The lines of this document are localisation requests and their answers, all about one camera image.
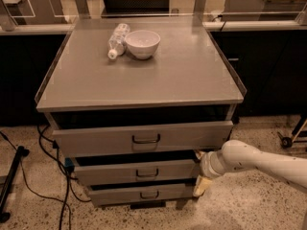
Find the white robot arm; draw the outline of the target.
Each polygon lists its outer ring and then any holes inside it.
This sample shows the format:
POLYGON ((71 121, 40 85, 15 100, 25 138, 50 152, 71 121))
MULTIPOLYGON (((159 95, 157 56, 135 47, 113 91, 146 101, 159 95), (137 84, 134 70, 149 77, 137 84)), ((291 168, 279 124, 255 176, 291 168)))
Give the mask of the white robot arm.
POLYGON ((193 230, 306 230, 307 161, 239 140, 198 151, 193 230))

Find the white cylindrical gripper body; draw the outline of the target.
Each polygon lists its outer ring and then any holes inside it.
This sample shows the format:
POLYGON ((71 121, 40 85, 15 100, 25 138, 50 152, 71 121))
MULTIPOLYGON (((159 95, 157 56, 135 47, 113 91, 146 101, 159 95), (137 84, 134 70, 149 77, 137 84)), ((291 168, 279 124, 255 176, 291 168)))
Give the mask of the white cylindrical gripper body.
POLYGON ((206 152, 201 158, 200 166, 201 175, 210 179, 220 177, 227 172, 227 164, 220 150, 206 152))

